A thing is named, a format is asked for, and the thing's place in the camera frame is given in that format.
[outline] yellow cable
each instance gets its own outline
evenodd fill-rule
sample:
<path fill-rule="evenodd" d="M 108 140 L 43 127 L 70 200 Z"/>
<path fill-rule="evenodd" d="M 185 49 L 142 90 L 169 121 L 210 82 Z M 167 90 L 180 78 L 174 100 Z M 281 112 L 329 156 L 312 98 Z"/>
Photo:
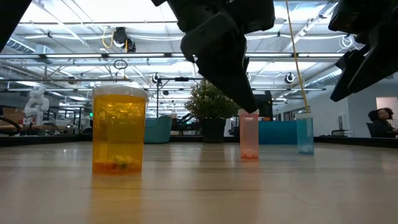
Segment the yellow cable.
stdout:
<path fill-rule="evenodd" d="M 289 4 L 288 4 L 287 0 L 285 0 L 285 3 L 286 3 L 286 10 L 287 10 L 287 18 L 289 20 L 290 36 L 292 38 L 293 55 L 294 55 L 294 61 L 296 63 L 298 81 L 300 82 L 301 94 L 303 95 L 303 99 L 304 99 L 305 111 L 307 113 L 310 113 L 310 110 L 308 108 L 308 103 L 307 103 L 307 97 L 305 96 L 305 91 L 304 91 L 304 87 L 303 87 L 303 80 L 301 79 L 299 62 L 297 61 L 297 53 L 296 53 L 296 46 L 295 46 L 294 37 L 293 37 L 292 21 L 290 20 L 290 13 L 289 13 Z"/>
<path fill-rule="evenodd" d="M 112 32 L 112 38 L 111 38 L 111 45 L 110 46 L 108 46 L 108 45 L 106 45 L 105 44 L 105 39 L 104 39 L 104 37 L 105 37 L 105 32 L 106 32 L 106 29 L 107 29 L 107 27 L 105 27 L 105 30 L 104 30 L 104 34 L 102 35 L 102 44 L 104 45 L 104 47 L 106 47 L 106 48 L 111 48 L 112 47 L 112 45 L 113 45 L 113 33 L 114 32 Z"/>

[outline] office chair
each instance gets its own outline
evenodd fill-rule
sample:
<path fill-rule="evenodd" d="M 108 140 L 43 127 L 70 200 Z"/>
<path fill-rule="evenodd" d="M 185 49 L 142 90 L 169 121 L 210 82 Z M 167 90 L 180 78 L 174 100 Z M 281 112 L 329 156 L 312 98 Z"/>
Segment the office chair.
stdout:
<path fill-rule="evenodd" d="M 372 123 L 366 123 L 366 125 L 368 126 L 369 133 L 371 134 L 371 137 L 376 138 L 375 134 L 374 134 L 374 127 L 373 127 L 374 125 Z"/>

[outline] orange translucent container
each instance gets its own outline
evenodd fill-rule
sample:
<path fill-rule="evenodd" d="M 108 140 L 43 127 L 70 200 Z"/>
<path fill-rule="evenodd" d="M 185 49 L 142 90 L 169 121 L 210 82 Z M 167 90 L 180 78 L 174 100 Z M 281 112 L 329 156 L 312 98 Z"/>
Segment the orange translucent container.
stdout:
<path fill-rule="evenodd" d="M 142 170 L 147 100 L 144 90 L 128 86 L 94 89 L 94 174 L 124 175 Z"/>
<path fill-rule="evenodd" d="M 241 114 L 239 116 L 241 141 L 241 158 L 259 158 L 259 116 L 257 114 Z"/>

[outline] pink translucent container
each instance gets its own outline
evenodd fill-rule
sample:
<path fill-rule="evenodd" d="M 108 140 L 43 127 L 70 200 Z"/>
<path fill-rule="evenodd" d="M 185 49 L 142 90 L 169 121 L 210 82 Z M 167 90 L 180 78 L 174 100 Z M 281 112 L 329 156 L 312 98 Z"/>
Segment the pink translucent container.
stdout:
<path fill-rule="evenodd" d="M 241 140 L 241 158 L 259 158 L 259 116 L 257 114 L 241 114 L 239 116 Z"/>

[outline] potted plant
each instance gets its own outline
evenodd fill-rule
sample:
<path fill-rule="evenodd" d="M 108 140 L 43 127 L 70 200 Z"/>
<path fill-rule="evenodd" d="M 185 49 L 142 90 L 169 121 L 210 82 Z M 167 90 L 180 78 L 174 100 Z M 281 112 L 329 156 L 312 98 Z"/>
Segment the potted plant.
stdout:
<path fill-rule="evenodd" d="M 223 142 L 225 119 L 238 112 L 238 106 L 209 81 L 195 86 L 185 107 L 199 119 L 203 142 Z"/>

